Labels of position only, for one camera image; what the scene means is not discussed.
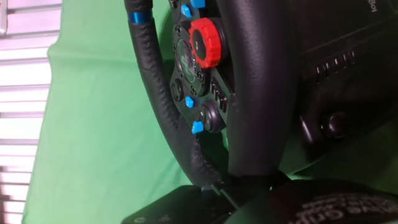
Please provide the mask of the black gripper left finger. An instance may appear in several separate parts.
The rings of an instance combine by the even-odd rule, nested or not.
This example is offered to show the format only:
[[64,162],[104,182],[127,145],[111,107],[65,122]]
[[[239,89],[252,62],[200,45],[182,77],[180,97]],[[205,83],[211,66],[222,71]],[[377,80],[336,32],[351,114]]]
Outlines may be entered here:
[[122,224],[220,224],[246,201],[246,193],[217,182],[183,185],[122,220]]

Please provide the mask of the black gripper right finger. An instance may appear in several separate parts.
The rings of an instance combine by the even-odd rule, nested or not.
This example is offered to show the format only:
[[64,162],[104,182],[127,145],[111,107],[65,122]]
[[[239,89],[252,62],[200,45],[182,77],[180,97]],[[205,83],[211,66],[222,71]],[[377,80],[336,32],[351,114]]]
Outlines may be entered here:
[[274,174],[271,175],[269,180],[270,188],[279,187],[281,185],[285,185],[286,183],[291,182],[292,179],[287,176],[282,171],[278,170]]

